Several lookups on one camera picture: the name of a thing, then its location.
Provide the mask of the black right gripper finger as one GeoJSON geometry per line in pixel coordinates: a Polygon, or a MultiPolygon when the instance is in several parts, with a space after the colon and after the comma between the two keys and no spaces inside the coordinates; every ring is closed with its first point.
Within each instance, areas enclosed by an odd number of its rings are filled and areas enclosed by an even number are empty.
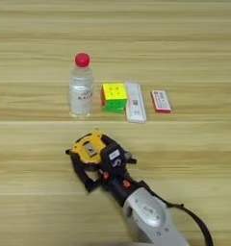
{"type": "Polygon", "coordinates": [[[92,162],[83,163],[80,159],[80,156],[77,153],[73,153],[70,149],[67,149],[65,153],[70,156],[73,169],[76,175],[78,176],[78,178],[80,179],[80,181],[85,186],[86,191],[92,192],[96,188],[98,188],[100,186],[100,179],[94,181],[87,174],[87,171],[91,171],[91,172],[97,171],[98,166],[92,162]]]}
{"type": "Polygon", "coordinates": [[[107,135],[102,135],[102,142],[105,144],[105,148],[102,150],[103,162],[110,164],[137,163],[129,151],[124,150],[120,144],[107,135]]]}

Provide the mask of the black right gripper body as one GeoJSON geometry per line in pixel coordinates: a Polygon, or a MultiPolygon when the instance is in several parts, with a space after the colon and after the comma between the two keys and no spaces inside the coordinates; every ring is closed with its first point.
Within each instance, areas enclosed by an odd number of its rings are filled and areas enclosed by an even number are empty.
{"type": "Polygon", "coordinates": [[[120,206],[124,205],[131,194],[143,187],[142,182],[137,182],[130,176],[125,165],[100,166],[98,173],[101,185],[112,194],[120,206]]]}

